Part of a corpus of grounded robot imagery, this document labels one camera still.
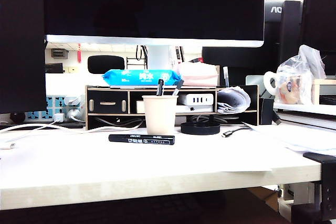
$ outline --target paper cup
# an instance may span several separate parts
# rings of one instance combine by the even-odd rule
[[[171,135],[174,132],[178,95],[143,95],[147,133]]]

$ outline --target black chair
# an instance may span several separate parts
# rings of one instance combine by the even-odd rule
[[[115,55],[93,55],[88,58],[90,73],[106,73],[110,69],[125,69],[125,60]]]

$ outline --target red tag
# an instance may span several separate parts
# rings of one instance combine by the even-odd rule
[[[77,62],[81,63],[82,62],[82,51],[80,49],[80,44],[78,44],[78,50],[77,50]]]

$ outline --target desk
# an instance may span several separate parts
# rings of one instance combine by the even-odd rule
[[[258,132],[238,131],[222,138],[178,130],[172,146],[111,143],[111,132],[37,131],[16,141],[16,148],[0,151],[1,210],[321,178],[319,163]],[[145,129],[132,133],[145,134]],[[20,134],[8,132],[1,140]]]

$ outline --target cup handle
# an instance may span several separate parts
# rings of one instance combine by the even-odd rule
[[[270,83],[271,79],[275,79],[275,88],[273,88]],[[266,72],[264,74],[264,86],[268,93],[270,93],[271,95],[275,95],[277,90],[277,74],[271,71]]]

